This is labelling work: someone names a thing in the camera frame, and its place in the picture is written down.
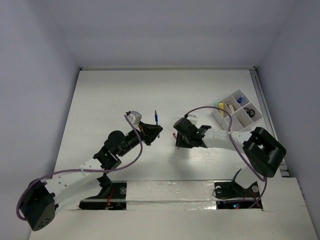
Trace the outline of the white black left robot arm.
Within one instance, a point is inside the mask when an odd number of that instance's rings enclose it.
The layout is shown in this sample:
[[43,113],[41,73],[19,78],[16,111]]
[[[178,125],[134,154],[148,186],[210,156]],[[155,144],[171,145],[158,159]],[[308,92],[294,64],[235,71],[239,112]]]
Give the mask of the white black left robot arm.
[[18,199],[17,217],[36,232],[46,227],[60,210],[80,202],[86,187],[93,187],[101,198],[109,197],[113,183],[107,174],[126,169],[139,159],[121,167],[120,158],[136,146],[151,145],[163,131],[160,125],[142,121],[131,123],[130,127],[127,134],[112,131],[101,149],[79,167],[55,171],[30,182]]

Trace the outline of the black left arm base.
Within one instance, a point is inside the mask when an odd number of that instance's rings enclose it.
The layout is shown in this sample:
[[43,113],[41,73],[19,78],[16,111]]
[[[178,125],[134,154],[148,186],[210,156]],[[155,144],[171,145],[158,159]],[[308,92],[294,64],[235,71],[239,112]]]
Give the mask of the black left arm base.
[[97,180],[101,187],[100,192],[80,201],[78,207],[81,210],[126,210],[127,182],[112,182],[106,174]]

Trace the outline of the blue gel pen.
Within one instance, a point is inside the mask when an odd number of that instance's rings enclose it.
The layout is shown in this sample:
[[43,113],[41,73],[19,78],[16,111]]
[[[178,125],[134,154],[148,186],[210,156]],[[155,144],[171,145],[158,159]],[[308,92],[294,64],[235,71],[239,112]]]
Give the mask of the blue gel pen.
[[156,126],[159,127],[159,119],[158,119],[157,110],[154,110],[154,118],[155,118],[155,124],[156,124]]

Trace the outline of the yellow highlighter pen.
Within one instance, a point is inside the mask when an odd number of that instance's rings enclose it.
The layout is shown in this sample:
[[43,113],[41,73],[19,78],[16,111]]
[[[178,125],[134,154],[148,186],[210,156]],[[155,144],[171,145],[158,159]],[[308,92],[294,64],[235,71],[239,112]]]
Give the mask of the yellow highlighter pen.
[[225,112],[224,112],[224,103],[223,102],[219,102],[218,103],[218,108],[219,108],[219,113],[220,115],[224,118],[225,117]]

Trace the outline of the black handled scissors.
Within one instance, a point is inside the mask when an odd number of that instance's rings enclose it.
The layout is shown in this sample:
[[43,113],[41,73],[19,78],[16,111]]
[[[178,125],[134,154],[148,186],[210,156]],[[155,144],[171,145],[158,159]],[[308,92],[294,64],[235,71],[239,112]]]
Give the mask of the black handled scissors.
[[247,113],[247,115],[250,117],[250,118],[253,118],[255,115],[256,115],[256,112],[253,108],[247,108],[245,107],[244,108],[244,111]]

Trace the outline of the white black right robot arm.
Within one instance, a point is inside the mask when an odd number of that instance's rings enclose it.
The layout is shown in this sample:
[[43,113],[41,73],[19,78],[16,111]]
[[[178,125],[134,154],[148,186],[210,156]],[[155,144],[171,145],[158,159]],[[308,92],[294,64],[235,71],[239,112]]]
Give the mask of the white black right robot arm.
[[230,190],[235,196],[242,196],[257,180],[273,178],[287,154],[285,147],[262,127],[239,132],[209,125],[196,127],[196,123],[182,117],[173,125],[177,131],[176,146],[237,152],[246,167],[240,169],[230,183]]

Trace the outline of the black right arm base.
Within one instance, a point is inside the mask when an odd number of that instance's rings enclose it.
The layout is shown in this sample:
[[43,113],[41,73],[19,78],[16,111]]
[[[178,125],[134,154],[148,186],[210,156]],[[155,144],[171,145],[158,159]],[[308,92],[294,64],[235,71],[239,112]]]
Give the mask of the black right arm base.
[[216,181],[212,195],[219,200],[260,197],[255,175],[246,168],[238,170],[231,180]]

